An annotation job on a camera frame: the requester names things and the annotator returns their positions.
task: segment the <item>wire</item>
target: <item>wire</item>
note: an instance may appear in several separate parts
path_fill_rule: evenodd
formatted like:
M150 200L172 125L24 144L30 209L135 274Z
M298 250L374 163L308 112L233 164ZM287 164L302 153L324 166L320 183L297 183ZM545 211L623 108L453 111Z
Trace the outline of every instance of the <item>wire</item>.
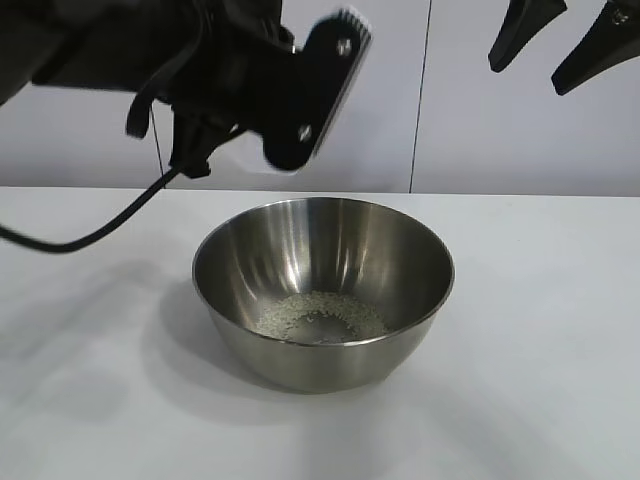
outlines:
M0 238L13 242L31 250L37 250L44 253L65 254L82 250L94 243L102 240L107 235L113 233L129 220L138 210L140 210L156 193L162 190L171 180L173 180L184 169L185 163L170 169L162 175L156 182L147 188L138 198L136 198L127 208L125 208L113 220L99 228L93 233L86 235L78 240L69 243L50 243L28 237L22 233L6 228L0 225Z

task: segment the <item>grain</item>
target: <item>grain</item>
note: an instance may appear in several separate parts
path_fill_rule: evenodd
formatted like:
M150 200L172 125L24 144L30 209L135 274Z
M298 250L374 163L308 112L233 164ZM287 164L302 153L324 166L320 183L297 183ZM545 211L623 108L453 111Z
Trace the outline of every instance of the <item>grain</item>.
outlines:
M389 333L384 318L371 305L336 293L292 295L267 307L257 333L300 343L343 343Z

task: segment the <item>table surface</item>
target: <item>table surface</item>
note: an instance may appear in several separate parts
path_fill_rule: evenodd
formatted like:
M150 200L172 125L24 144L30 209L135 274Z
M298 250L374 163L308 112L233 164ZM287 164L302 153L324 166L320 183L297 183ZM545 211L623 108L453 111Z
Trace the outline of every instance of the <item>table surface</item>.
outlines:
M62 241L137 194L1 188L0 219ZM0 243L0 478L640 478L640 199L344 195L430 226L456 284L385 382L301 396L236 363L190 268L307 195L163 191L74 255Z

